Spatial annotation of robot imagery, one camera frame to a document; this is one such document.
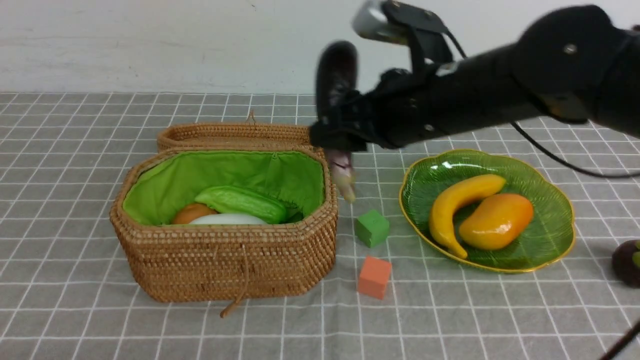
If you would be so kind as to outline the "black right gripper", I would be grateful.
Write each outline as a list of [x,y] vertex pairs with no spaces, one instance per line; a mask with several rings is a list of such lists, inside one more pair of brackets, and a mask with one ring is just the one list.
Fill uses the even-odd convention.
[[429,117],[428,92],[434,67],[384,72],[374,89],[315,94],[317,121],[309,126],[310,144],[324,150],[355,153],[370,144],[398,150],[441,137],[441,126]]

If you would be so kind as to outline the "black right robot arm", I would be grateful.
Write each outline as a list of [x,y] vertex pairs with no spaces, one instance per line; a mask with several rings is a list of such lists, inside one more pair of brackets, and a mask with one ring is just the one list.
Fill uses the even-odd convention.
[[639,136],[639,34],[615,27],[601,7],[553,10],[514,43],[457,61],[450,30],[420,7],[367,0],[353,27],[363,38],[406,44],[412,69],[389,69],[361,93],[355,46],[327,47],[317,68],[318,119],[309,128],[315,147],[397,150],[541,116]]

